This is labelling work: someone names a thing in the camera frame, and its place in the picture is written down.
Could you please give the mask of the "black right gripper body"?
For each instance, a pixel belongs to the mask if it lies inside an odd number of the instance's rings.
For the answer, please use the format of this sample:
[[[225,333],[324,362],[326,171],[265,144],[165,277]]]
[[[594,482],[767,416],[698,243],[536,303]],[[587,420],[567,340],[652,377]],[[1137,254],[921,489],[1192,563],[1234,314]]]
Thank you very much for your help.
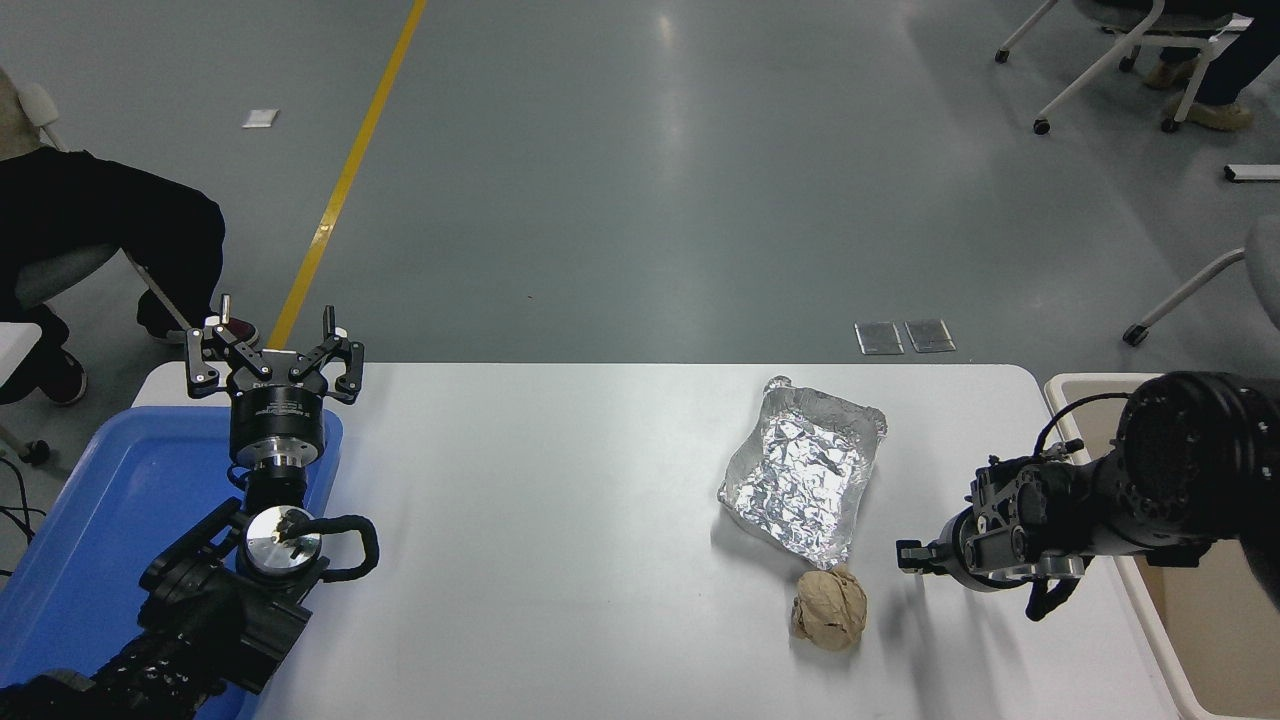
[[[1005,591],[1006,582],[992,580],[988,573],[973,571],[965,560],[965,541],[973,536],[975,527],[973,509],[964,509],[947,520],[940,537],[932,543],[934,566],[970,591]]]

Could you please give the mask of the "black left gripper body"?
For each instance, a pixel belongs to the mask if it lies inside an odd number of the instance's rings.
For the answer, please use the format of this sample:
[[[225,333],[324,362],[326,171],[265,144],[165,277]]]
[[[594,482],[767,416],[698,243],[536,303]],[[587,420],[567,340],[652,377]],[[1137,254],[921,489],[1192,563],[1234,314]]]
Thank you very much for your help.
[[[293,377],[300,359],[292,351],[268,350],[257,378],[248,368],[229,377],[229,457],[237,465],[308,465],[325,452],[323,397],[328,378],[317,369]]]

